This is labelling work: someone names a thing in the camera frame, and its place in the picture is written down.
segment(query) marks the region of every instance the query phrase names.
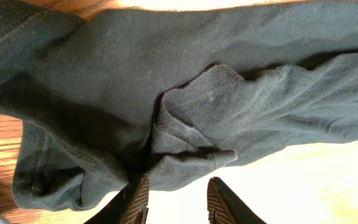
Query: wooden table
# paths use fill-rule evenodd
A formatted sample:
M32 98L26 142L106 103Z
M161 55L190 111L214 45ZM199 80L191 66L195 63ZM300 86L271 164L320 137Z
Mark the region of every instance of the wooden table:
M92 18L105 8L131 7L179 11L273 2L260 2L259 0L26 1L38 6L73 12L85 19ZM21 137L22 121L0 115L0 214L10 222L83 223L104 207L116 194L116 192L110 193L98 207L85 212L72 212L71 210L48 212L18 208L12 198L11 185ZM206 189L206 182L213 175L222 177L258 215L269 223L358 223L358 142L345 145L292 146L248 166L217 170L183 190L170 193L151 192L148 223L166 223L164 220L167 220L166 217L169 217L174 209L181 209L184 214L187 214L185 219L187 223L201 223L202 221L191 221L191 211L194 210L191 205L169 203L173 200L176 202L182 200L185 203L186 198L203 198L202 190ZM243 184L241 181L248 182L245 190L239 188ZM194 192L202 193L192 196ZM203 204L195 202L194 206L202 207ZM180 218L171 223L179 222L181 222Z

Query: t-shirt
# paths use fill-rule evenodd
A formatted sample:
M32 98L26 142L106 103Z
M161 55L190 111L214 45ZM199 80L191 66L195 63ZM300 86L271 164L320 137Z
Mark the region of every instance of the t-shirt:
M289 145L355 141L358 2L84 21L0 0L0 113L24 120L14 199L47 210L93 208L139 174L176 190Z

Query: wooden surface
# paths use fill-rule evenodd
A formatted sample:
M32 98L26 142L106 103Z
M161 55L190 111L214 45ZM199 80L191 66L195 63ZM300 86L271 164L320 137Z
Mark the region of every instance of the wooden surface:
M73 12L85 19L105 8L151 10L207 10L271 3L258 0L159 1L159 0L27 0ZM12 223L83 223L100 210L48 212L17 208L11 184L19 153L22 122L0 115L0 214ZM292 146L244 167L219 169L176 192L151 192L148 223L205 223L206 184L220 176L240 198L268 223L358 223L358 142ZM182 217L176 218L176 209Z

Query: garment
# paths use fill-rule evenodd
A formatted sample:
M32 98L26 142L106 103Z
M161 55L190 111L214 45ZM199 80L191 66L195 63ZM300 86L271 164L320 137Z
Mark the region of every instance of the garment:
M0 113L23 208L86 210L139 173L175 190L285 146L358 140L358 2L92 21L0 1Z

